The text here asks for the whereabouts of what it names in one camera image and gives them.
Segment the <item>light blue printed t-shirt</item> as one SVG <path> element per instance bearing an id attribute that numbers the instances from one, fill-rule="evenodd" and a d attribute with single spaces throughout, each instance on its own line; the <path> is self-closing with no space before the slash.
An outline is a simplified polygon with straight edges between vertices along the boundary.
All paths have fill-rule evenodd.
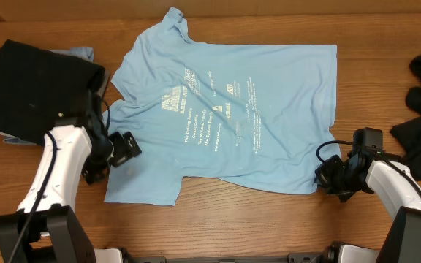
<path id="1" fill-rule="evenodd" d="M 105 199 L 174 205 L 185 177 L 282 194 L 316 191 L 317 154 L 336 155 L 335 45 L 217 45 L 171 8 L 112 78 L 105 117 L 141 154 L 112 169 Z"/>

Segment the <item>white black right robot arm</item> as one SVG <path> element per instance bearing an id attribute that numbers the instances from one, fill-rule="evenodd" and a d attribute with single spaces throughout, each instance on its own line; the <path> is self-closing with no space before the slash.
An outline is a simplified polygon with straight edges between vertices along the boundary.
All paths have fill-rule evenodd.
<path id="1" fill-rule="evenodd" d="M 341 202 L 358 191 L 377 195 L 392 226 L 380 250 L 334 242 L 315 262 L 421 262 L 421 187 L 396 155 L 383 151 L 381 130 L 356 130 L 350 146 L 347 160 L 334 155 L 321 161 L 317 184 Z"/>

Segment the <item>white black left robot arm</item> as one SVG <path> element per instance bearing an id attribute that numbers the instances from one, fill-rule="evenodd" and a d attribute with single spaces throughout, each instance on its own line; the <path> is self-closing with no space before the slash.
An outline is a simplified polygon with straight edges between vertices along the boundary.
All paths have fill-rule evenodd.
<path id="1" fill-rule="evenodd" d="M 34 181 L 18 209 L 0 216 L 4 262 L 131 262 L 124 248 L 95 249 L 75 215 L 81 179 L 92 184 L 142 151 L 131 132 L 108 133 L 105 100 L 89 91 L 44 136 Z"/>

